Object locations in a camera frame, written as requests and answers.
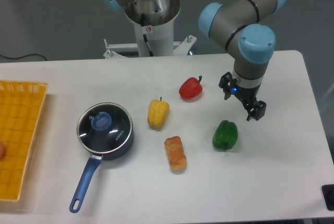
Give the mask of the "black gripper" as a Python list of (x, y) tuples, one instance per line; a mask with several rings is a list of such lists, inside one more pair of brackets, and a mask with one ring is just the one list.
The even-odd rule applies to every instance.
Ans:
[(258, 101), (256, 96), (259, 91), (263, 78), (246, 79), (241, 76), (232, 76), (230, 72), (225, 73), (220, 81), (219, 88), (223, 89), (224, 100), (234, 95), (243, 104), (247, 111), (247, 121), (254, 119), (260, 120), (266, 111), (266, 103)]

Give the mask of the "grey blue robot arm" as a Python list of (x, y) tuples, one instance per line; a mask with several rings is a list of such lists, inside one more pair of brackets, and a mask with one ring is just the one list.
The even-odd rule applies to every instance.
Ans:
[[(235, 96), (248, 119), (261, 119), (266, 104), (256, 96), (273, 56), (276, 36), (260, 21), (279, 10), (286, 0), (236, 0), (228, 6), (207, 5), (199, 15), (199, 29), (234, 58), (232, 72), (224, 74), (219, 87), (228, 99)], [(122, 9), (135, 29), (139, 56), (171, 56), (174, 20), (180, 0), (104, 0), (112, 10)]]

